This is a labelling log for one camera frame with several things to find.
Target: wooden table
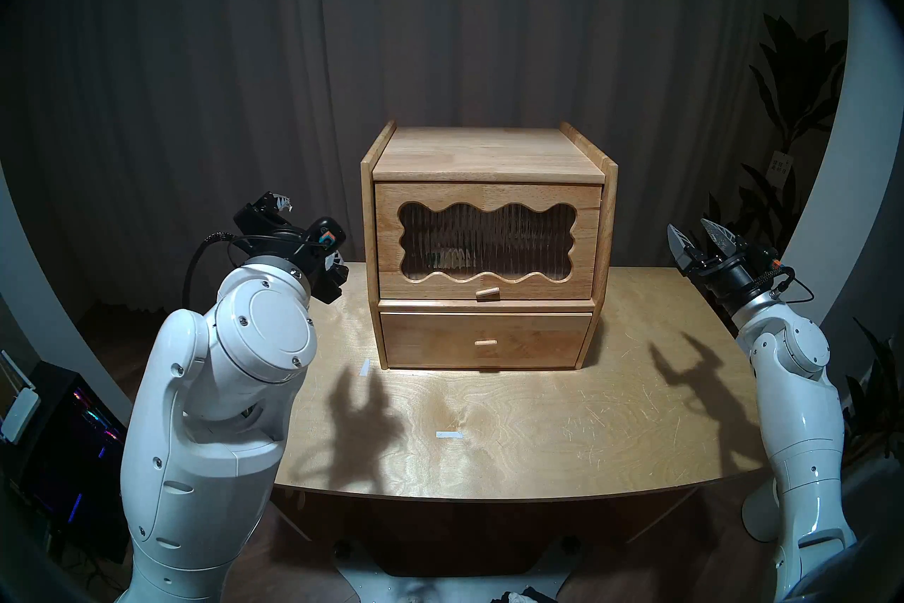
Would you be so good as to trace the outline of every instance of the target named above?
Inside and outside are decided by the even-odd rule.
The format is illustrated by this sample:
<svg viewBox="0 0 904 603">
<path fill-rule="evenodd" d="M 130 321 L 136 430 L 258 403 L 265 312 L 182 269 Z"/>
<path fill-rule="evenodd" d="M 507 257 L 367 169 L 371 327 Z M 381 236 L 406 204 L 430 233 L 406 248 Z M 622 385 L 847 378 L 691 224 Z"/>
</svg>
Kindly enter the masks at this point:
<svg viewBox="0 0 904 603">
<path fill-rule="evenodd" d="M 364 265 L 349 268 L 340 299 L 311 303 L 317 356 L 277 485 L 554 500 L 673 489 L 767 464 L 747 358 L 674 269 L 609 271 L 582 370 L 470 372 L 381 370 Z"/>
</svg>

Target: ribbed glass panel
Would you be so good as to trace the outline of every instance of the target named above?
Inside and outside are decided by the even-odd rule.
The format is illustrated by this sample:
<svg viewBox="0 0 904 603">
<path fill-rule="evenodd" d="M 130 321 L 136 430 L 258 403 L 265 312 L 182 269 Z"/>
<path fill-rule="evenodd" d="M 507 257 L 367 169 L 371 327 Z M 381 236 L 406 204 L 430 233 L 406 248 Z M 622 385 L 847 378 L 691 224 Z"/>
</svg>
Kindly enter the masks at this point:
<svg viewBox="0 0 904 603">
<path fill-rule="evenodd" d="M 468 279 L 480 272 L 494 272 L 517 279 L 540 272 L 549 279 L 564 279 L 571 271 L 568 252 L 574 243 L 571 226 L 576 212 L 568 204 L 556 204 L 534 212 L 523 204 L 506 204 L 494 212 L 482 212 L 470 204 L 453 204 L 433 212 L 409 202 L 399 211 L 402 235 L 402 274 L 423 279 L 444 272 Z"/>
</svg>

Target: label tag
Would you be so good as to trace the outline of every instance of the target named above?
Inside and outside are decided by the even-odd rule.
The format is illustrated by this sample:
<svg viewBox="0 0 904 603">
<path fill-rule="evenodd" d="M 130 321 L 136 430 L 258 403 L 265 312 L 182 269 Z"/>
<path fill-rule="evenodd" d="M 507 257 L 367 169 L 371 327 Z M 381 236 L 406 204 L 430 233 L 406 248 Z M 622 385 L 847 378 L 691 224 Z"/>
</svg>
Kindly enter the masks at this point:
<svg viewBox="0 0 904 603">
<path fill-rule="evenodd" d="M 773 152 L 769 168 L 766 170 L 766 179 L 769 184 L 782 189 L 785 186 L 785 180 L 788 178 L 788 171 L 793 164 L 794 158 L 791 155 L 778 151 Z"/>
</svg>

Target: metal base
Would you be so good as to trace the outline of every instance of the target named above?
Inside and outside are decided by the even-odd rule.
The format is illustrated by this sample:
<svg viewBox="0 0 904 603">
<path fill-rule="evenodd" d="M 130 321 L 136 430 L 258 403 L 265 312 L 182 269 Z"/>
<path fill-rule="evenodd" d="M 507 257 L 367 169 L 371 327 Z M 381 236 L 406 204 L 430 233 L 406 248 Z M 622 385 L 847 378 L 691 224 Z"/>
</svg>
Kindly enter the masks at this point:
<svg viewBox="0 0 904 603">
<path fill-rule="evenodd" d="M 417 579 L 390 576 L 359 542 L 339 542 L 334 548 L 333 564 L 355 589 L 361 603 L 490 603 L 493 598 L 502 598 L 506 591 L 521 593 L 529 586 L 555 598 L 583 556 L 578 539 L 567 537 L 549 545 L 524 574 Z"/>
</svg>

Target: cabinet top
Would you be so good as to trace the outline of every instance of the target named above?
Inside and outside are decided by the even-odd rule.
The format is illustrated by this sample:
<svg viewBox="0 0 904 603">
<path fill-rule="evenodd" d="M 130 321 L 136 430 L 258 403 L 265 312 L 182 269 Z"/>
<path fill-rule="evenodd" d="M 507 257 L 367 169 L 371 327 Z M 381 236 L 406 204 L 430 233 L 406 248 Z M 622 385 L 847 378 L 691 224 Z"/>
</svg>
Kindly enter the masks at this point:
<svg viewBox="0 0 904 603">
<path fill-rule="evenodd" d="M 602 184 L 605 175 L 555 128 L 397 128 L 375 182 Z"/>
</svg>

